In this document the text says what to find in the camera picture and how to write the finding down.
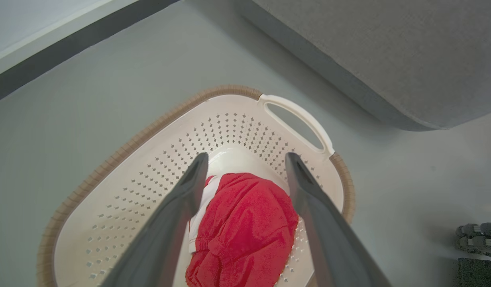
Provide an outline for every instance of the basket rim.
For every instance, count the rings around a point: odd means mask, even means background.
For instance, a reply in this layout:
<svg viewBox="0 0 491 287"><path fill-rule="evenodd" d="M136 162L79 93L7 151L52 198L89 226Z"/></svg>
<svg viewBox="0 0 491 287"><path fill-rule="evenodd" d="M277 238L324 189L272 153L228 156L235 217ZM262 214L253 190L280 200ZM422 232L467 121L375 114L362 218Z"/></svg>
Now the basket rim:
<svg viewBox="0 0 491 287"><path fill-rule="evenodd" d="M162 129L206 100L226 94L235 94L259 100L263 93L242 85L222 85L201 91L186 102L171 109L132 137L129 142L125 143L125 145L120 147L120 149L98 166L76 188L76 190L61 203L53 216L51 216L42 235L40 246L38 247L36 260L37 286L56 287L56 278L54 274L54 249L56 248L56 242L65 222L86 196L88 196L88 194L90 194L100 182L102 182L102 180L104 180L125 159ZM355 189L350 172L340 155L336 152L329 160L336 168L343 186L344 204L342 214L345 220L351 224L355 213Z"/></svg>

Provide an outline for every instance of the gray fabric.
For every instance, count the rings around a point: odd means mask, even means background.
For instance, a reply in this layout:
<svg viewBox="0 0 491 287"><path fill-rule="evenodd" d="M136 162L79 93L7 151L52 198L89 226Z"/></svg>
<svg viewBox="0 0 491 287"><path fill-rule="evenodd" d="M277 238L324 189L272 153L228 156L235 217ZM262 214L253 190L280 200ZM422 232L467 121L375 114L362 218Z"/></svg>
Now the gray fabric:
<svg viewBox="0 0 491 287"><path fill-rule="evenodd" d="M282 44L295 56L330 80L338 89L355 100L362 108L382 122L408 131L429 131L432 128L423 126L388 103L384 98L371 90L367 85L343 69L332 58L324 54L308 40L273 17L252 0L237 2L240 12L274 40Z"/></svg>
<svg viewBox="0 0 491 287"><path fill-rule="evenodd" d="M421 125L491 112L491 0L252 1Z"/></svg>

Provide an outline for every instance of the red cloth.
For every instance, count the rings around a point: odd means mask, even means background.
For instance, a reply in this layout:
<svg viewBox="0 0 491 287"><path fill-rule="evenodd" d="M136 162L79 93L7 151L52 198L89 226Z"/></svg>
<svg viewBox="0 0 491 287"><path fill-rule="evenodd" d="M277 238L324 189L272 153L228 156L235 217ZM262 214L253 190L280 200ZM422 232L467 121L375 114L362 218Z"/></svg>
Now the red cloth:
<svg viewBox="0 0 491 287"><path fill-rule="evenodd" d="M253 174L226 174L207 207L189 287L272 287L293 245L298 216L275 183Z"/></svg>

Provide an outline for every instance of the basket handle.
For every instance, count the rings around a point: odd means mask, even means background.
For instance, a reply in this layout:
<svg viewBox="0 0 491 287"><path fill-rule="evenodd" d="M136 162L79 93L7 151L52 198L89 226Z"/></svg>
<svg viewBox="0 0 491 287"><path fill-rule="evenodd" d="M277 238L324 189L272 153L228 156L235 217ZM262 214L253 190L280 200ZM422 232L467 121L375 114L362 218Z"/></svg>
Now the basket handle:
<svg viewBox="0 0 491 287"><path fill-rule="evenodd" d="M276 120L279 124L281 124L284 128L289 130L293 135L295 135L299 140L304 142L308 147L314 149L315 152L323 154L326 159L328 159L331 155L334 154L334 149L332 148L332 142L329 138L329 135L325 131L324 127L314 118L309 112L303 109L301 106L291 102L291 100L286 100L280 96L267 95L262 94L258 103L263 106L265 111L271 116L274 120ZM301 136L298 132L296 132L292 127L287 125L282 119L280 119L275 113L273 113L267 104L273 104L278 107L282 107L287 111L294 114L297 118L302 120L317 136L318 140L322 143L323 149L319 149L315 147L311 142L309 142L305 137Z"/></svg>

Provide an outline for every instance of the laundry basket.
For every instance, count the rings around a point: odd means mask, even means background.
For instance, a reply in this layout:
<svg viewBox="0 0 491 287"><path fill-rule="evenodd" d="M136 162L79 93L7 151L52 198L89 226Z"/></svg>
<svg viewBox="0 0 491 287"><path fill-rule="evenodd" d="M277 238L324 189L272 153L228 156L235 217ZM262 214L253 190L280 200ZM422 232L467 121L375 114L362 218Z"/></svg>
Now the laundry basket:
<svg viewBox="0 0 491 287"><path fill-rule="evenodd" d="M318 149L267 104L304 121ZM350 223L355 195L349 172L322 126L298 105L243 86L205 90L138 133L100 165L56 210L37 257L37 283L47 287L94 287L128 247L162 199L200 153L209 154L209 175L249 172L287 193L284 158L298 153L322 189ZM191 261L187 232L174 285L186 286ZM309 244L300 218L295 244L276 283L314 284Z"/></svg>

